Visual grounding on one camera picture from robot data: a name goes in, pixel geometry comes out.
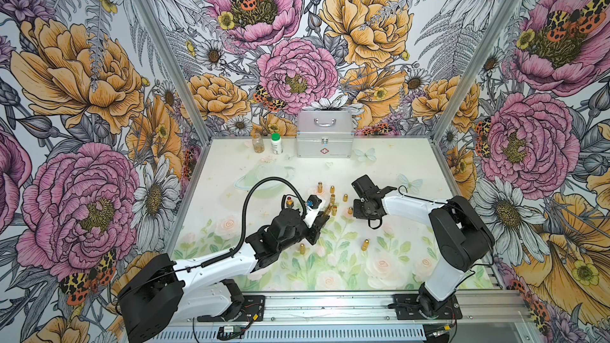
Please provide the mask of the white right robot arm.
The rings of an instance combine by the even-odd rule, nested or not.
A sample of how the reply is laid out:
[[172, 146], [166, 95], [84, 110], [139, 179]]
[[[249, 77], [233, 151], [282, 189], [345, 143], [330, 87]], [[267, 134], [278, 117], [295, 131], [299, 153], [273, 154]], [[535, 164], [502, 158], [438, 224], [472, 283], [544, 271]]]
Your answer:
[[352, 182], [352, 188], [357, 194], [356, 219], [382, 224], [384, 216], [392, 215], [432, 228], [441, 257], [420, 286], [416, 305], [423, 318], [438, 318], [468, 271], [492, 252], [496, 244], [492, 232], [460, 195], [448, 200], [420, 198], [397, 187], [380, 188], [367, 175]]

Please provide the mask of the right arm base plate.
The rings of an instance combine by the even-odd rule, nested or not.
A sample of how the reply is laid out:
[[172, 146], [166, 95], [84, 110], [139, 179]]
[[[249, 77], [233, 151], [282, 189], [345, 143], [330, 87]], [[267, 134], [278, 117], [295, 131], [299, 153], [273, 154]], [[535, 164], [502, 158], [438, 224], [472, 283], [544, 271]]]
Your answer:
[[437, 301], [427, 295], [416, 293], [395, 294], [388, 308], [395, 312], [398, 320], [462, 319], [462, 310], [455, 295], [445, 301]]

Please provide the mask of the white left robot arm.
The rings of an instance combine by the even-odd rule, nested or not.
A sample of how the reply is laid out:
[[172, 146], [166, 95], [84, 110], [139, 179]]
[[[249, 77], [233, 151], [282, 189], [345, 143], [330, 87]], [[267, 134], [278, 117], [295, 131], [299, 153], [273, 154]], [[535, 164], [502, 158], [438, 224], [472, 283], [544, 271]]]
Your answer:
[[239, 248], [190, 260], [154, 257], [118, 295], [128, 340], [146, 342], [171, 322], [196, 317], [235, 319], [244, 297], [234, 278], [268, 268], [303, 240], [314, 245], [329, 218], [318, 209], [283, 209]]

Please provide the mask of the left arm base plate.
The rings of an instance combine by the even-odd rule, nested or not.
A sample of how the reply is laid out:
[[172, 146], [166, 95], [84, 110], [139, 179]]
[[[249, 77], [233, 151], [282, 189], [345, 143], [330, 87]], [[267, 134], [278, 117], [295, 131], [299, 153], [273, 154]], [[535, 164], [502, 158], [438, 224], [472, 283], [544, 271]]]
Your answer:
[[265, 312], [264, 295], [245, 295], [241, 303], [232, 303], [220, 316], [199, 316], [198, 322], [261, 322]]

